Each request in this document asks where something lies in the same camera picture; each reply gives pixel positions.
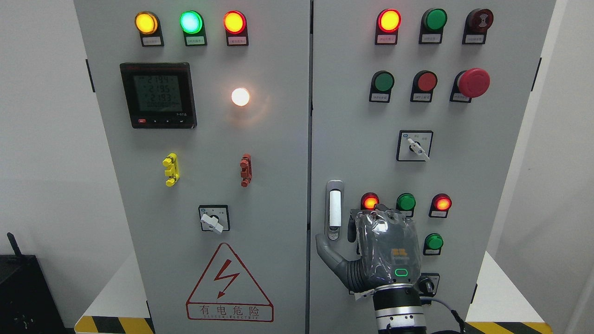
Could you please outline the grey robotic right hand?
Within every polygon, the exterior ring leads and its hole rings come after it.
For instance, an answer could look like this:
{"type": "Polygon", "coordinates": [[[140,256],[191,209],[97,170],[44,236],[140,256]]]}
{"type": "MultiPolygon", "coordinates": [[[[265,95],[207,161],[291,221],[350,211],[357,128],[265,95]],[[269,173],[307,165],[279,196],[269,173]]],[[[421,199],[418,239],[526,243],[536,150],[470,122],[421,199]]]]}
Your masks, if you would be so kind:
{"type": "Polygon", "coordinates": [[[416,284],[421,254],[414,221],[378,204],[373,210],[352,209],[350,242],[359,245],[360,258],[348,261],[332,249],[327,237],[316,235],[316,251],[343,285],[354,293],[390,284],[416,284]]]}

